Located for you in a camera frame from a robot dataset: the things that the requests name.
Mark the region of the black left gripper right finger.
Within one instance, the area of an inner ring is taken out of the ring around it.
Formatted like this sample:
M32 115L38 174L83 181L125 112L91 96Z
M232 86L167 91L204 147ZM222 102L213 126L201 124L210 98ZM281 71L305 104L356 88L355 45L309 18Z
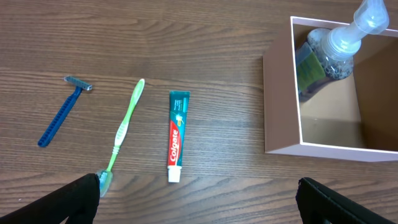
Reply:
M298 181L295 199L303 224L394 224L309 177Z

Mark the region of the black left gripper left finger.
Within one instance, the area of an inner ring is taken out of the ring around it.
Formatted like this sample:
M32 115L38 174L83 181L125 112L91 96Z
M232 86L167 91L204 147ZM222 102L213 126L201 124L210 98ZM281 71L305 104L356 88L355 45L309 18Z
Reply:
M90 173L1 217L1 223L92 223L100 202L100 181Z

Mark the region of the green Colgate toothbrush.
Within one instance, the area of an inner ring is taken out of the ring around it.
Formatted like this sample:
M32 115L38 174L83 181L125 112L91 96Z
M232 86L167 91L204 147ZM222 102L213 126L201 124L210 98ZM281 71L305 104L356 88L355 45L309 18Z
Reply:
M140 79L136 86L134 87L133 93L131 95L131 99L129 102L129 106L127 108L127 112L119 125L119 128L116 132L116 136L114 139L114 146L112 150L112 155L109 160L108 166L105 170L100 170L97 172L97 176L99 178L99 196L104 197L109 190L109 187L112 183L113 179L113 173L112 173L112 168L114 163L116 162L117 156L119 154L120 148L123 144L123 141L126 137L128 127L129 127L129 122L131 120L131 116L135 110L135 107L142 95L142 92L144 91L144 86L145 86L146 81L142 78Z

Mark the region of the Colgate toothpaste tube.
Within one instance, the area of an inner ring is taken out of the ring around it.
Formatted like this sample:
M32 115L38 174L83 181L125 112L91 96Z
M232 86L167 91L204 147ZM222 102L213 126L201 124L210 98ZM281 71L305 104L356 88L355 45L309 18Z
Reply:
M168 182L180 182L189 91L170 91Z

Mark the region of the clear soap pump bottle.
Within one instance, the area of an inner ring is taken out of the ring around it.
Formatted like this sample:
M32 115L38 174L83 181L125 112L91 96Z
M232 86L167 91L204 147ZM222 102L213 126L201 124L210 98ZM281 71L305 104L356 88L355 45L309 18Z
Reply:
M369 34L380 34L389 25L383 0L364 0L353 19L346 27L310 31L295 51L299 101L306 102L329 83L349 77L361 40Z

